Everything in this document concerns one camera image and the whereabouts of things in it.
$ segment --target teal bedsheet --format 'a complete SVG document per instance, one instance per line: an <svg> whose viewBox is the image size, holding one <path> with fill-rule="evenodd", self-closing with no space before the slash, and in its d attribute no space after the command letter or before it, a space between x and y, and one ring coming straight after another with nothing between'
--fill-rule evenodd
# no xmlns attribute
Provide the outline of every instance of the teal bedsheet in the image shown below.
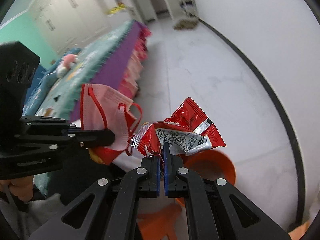
<svg viewBox="0 0 320 240"><path fill-rule="evenodd" d="M134 20L127 21L85 47L77 56L79 63L74 65L63 78L55 82L36 115L69 119L76 101L80 98L81 85L90 83L90 80L127 36L133 23Z"/></svg>

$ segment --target bed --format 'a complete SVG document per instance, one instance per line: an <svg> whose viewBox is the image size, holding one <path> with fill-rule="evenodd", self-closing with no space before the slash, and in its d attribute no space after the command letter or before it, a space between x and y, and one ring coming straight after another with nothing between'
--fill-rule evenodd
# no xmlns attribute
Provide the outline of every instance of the bed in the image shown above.
<svg viewBox="0 0 320 240"><path fill-rule="evenodd" d="M55 68L44 75L27 101L23 115L63 118L73 122L80 118L80 93L84 83L108 85L129 98L138 90L136 80L147 57L145 25L135 20L100 37L82 51L74 49L79 63L61 79Z"/></svg>

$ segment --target person's hand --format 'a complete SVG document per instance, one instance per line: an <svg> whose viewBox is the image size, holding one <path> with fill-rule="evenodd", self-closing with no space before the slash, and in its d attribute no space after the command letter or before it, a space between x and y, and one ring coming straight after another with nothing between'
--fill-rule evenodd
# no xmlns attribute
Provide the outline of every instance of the person's hand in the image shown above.
<svg viewBox="0 0 320 240"><path fill-rule="evenodd" d="M2 192L4 191L3 185L9 186L11 194L24 202L28 202L33 197L33 176L0 180L0 191Z"/></svg>

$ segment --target pink stuffed toy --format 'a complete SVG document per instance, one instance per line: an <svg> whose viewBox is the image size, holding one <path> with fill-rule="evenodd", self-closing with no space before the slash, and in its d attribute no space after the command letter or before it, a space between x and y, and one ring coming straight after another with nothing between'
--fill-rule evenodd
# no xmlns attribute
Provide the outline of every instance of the pink stuffed toy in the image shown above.
<svg viewBox="0 0 320 240"><path fill-rule="evenodd" d="M74 54L67 54L62 57L62 61L57 67L57 77L63 78L65 74L71 69L72 64L79 62L79 59Z"/></svg>

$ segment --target trash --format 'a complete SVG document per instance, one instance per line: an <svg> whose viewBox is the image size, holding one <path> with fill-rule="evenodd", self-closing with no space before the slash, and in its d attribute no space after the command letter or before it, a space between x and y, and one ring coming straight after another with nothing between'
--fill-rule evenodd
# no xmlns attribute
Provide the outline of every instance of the trash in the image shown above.
<svg viewBox="0 0 320 240"><path fill-rule="evenodd" d="M186 156L226 146L215 125L191 98L187 98L163 122L143 124L130 145L141 154L150 156L159 155L165 142L169 143L171 154Z"/></svg>
<svg viewBox="0 0 320 240"><path fill-rule="evenodd" d="M192 30L196 28L198 21L194 20L180 20L173 28L175 30Z"/></svg>

